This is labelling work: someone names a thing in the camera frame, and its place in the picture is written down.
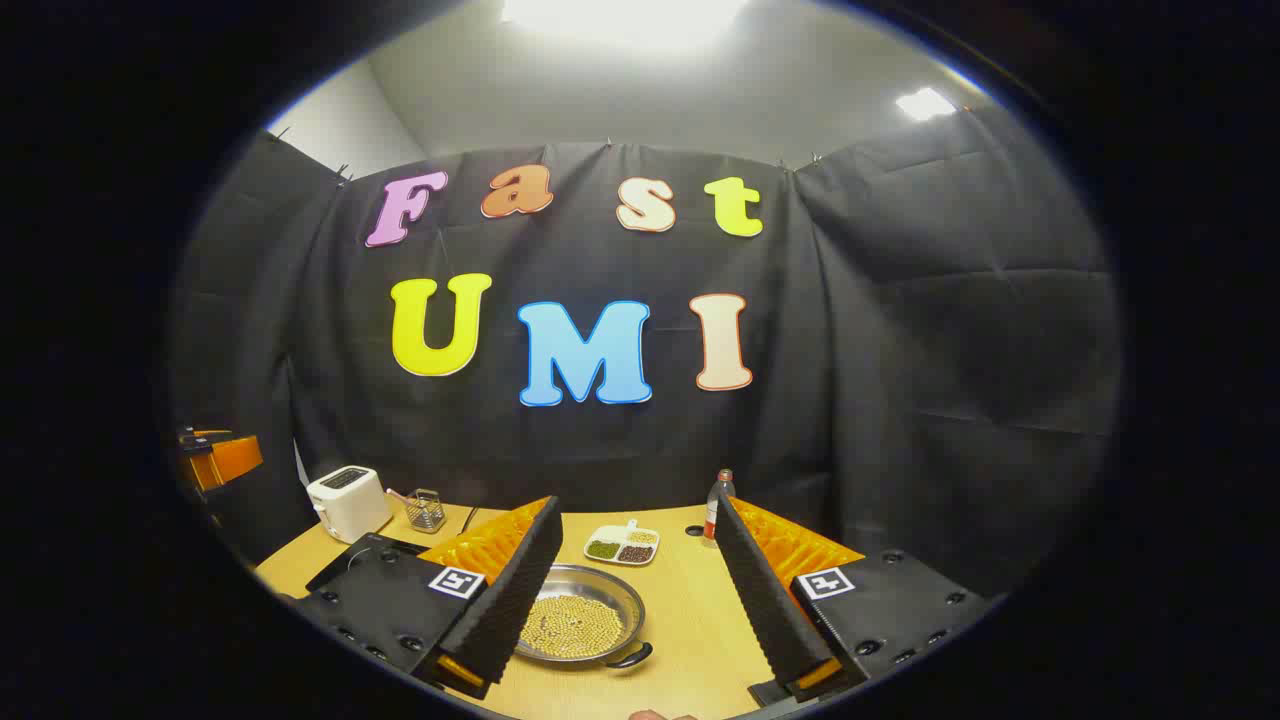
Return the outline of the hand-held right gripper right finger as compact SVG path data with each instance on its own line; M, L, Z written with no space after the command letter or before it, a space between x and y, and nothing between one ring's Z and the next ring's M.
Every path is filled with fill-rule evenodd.
M772 678L760 706L831 700L923 660L988 610L970 591L895 548L855 551L736 497L714 541Z

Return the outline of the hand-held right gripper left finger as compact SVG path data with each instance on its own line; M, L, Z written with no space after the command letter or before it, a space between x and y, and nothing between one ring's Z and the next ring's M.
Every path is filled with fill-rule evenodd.
M559 505L540 498L416 555L367 534L294 607L380 664L481 700L561 550Z

